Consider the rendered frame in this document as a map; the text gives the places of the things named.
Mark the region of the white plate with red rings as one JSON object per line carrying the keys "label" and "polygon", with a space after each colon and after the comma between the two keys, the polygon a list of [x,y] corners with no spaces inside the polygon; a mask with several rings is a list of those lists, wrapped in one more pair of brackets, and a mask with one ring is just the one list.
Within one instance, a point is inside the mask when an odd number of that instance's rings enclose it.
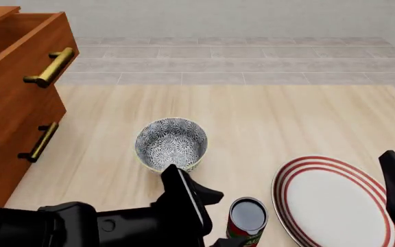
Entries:
{"label": "white plate with red rings", "polygon": [[272,203],[299,247],[395,247],[384,186],[358,167],[326,156],[280,166]]}

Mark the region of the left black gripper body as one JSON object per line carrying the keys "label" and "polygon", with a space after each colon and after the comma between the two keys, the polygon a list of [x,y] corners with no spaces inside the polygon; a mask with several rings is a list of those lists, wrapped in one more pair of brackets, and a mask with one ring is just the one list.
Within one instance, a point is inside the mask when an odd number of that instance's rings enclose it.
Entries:
{"label": "left black gripper body", "polygon": [[161,236],[169,247],[205,247],[204,236],[213,224],[197,197],[188,172],[168,166],[160,175],[164,193],[151,203],[160,223]]}

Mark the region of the red and green tin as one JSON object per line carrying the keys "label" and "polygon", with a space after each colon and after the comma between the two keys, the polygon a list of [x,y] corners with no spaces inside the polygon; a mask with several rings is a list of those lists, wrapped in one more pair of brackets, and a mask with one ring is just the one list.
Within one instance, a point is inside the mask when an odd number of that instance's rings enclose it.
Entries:
{"label": "red and green tin", "polygon": [[228,212],[226,236],[244,237],[243,247],[257,247],[268,219],[267,209],[261,201],[252,197],[236,199]]}

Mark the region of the blue-white patterned bowl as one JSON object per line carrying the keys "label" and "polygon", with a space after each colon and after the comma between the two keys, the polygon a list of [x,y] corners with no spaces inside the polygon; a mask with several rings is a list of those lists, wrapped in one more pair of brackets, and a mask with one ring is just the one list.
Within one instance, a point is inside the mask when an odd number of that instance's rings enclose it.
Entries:
{"label": "blue-white patterned bowl", "polygon": [[191,172],[200,164],[207,147],[204,129],[194,121],[180,117],[153,121],[139,132],[134,143],[138,160],[157,174],[171,164]]}

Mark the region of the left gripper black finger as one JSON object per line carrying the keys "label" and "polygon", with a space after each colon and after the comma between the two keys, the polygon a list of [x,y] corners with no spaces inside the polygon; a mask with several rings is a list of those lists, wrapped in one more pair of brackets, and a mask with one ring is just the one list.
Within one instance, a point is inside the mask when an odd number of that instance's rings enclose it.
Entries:
{"label": "left gripper black finger", "polygon": [[207,187],[203,187],[197,182],[192,182],[194,191],[197,197],[200,199],[203,205],[214,205],[219,203],[224,197],[224,193],[221,191],[215,191]]}
{"label": "left gripper black finger", "polygon": [[213,247],[243,247],[245,243],[246,243],[245,237],[219,238],[213,244]]}

